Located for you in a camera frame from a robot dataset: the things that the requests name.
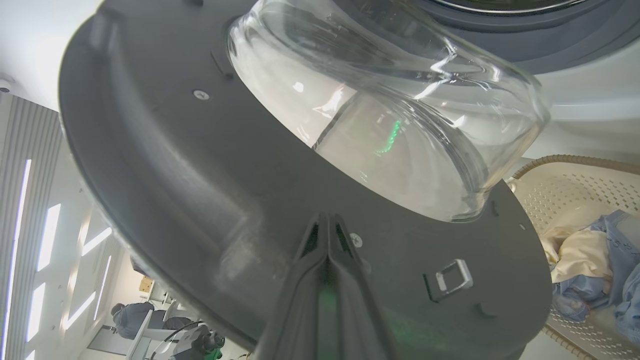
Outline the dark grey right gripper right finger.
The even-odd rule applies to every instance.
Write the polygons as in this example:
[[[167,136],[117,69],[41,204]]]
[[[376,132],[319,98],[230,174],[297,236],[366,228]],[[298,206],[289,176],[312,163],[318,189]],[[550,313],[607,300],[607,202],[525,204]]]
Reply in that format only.
[[[345,221],[330,217],[329,267],[337,297],[337,342],[341,360],[395,360],[386,319],[362,269]]]

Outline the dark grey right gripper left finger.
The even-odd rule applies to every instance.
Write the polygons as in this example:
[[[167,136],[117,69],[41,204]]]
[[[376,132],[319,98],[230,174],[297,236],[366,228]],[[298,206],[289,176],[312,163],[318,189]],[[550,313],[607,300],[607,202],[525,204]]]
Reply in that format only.
[[[329,217],[309,221],[274,311],[258,340],[257,360],[315,360],[319,342],[319,296],[327,272]]]

